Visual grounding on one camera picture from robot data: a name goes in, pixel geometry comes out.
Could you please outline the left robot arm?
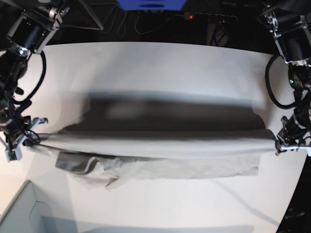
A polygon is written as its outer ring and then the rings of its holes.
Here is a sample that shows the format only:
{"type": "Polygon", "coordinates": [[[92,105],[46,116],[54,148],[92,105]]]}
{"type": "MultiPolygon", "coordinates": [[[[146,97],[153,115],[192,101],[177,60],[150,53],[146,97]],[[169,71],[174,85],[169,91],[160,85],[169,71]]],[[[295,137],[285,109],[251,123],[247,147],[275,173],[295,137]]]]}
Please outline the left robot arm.
{"type": "Polygon", "coordinates": [[[258,21],[273,37],[278,54],[265,69],[265,84],[271,101],[280,109],[292,109],[290,118],[282,117],[282,128],[276,136],[276,153],[305,150],[311,154],[311,28],[307,16],[309,0],[265,0],[258,21]],[[281,57],[288,66],[288,81],[294,91],[291,104],[281,104],[273,94],[270,68],[281,57]]]}

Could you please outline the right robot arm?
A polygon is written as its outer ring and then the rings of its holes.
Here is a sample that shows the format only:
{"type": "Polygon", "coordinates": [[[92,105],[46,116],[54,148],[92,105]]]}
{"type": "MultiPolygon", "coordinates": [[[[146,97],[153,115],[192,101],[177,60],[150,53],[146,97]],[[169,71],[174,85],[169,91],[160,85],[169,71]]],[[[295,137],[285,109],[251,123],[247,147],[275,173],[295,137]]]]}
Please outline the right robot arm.
{"type": "Polygon", "coordinates": [[[45,78],[47,61],[43,48],[58,31],[68,11],[68,0],[53,0],[25,9],[7,35],[11,46],[0,57],[0,130],[5,135],[0,142],[9,162],[22,158],[21,146],[40,144],[34,128],[48,119],[22,116],[22,112],[31,106],[31,99],[45,78]],[[18,101],[14,95],[24,93],[18,81],[26,73],[33,54],[41,57],[42,73],[32,92],[18,101]]]}

